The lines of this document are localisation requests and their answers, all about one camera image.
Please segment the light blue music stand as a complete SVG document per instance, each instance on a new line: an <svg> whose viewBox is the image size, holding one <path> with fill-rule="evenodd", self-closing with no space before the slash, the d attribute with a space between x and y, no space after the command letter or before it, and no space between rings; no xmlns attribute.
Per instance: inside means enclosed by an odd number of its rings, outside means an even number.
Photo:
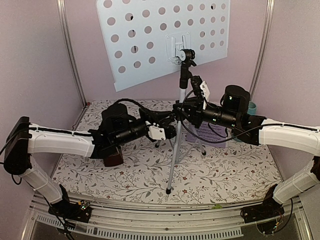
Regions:
<svg viewBox="0 0 320 240"><path fill-rule="evenodd" d="M180 72L228 54L228 0L98 0L95 3L116 91Z"/></svg>

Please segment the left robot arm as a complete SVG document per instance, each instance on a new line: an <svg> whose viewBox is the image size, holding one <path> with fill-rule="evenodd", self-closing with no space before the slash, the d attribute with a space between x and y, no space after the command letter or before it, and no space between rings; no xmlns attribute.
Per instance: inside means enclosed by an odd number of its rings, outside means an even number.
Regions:
<svg viewBox="0 0 320 240"><path fill-rule="evenodd" d="M3 167L12 176L19 176L35 191L42 194L63 216L74 213L74 205L68 195L47 173L41 169L33 154L54 153L107 159L119 153L126 143L147 137L150 141L164 141L177 135L171 124L174 117L170 111L153 111L139 107L139 118L128 113L122 103L114 103L102 113L98 129L72 131L54 129L30 123L22 116L8 135L2 153Z"/></svg>

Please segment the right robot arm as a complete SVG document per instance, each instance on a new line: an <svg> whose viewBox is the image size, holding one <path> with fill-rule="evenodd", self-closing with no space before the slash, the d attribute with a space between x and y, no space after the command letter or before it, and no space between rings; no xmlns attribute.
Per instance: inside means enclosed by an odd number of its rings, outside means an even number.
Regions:
<svg viewBox="0 0 320 240"><path fill-rule="evenodd" d="M250 145L272 145L310 153L313 159L292 177L272 186L259 206L262 218L269 218L282 205L320 183L320 128L275 121L248 114L250 93L238 85L228 85L221 106L209 103L203 90L173 106L181 120L195 127L203 122L226 127L236 138Z"/></svg>

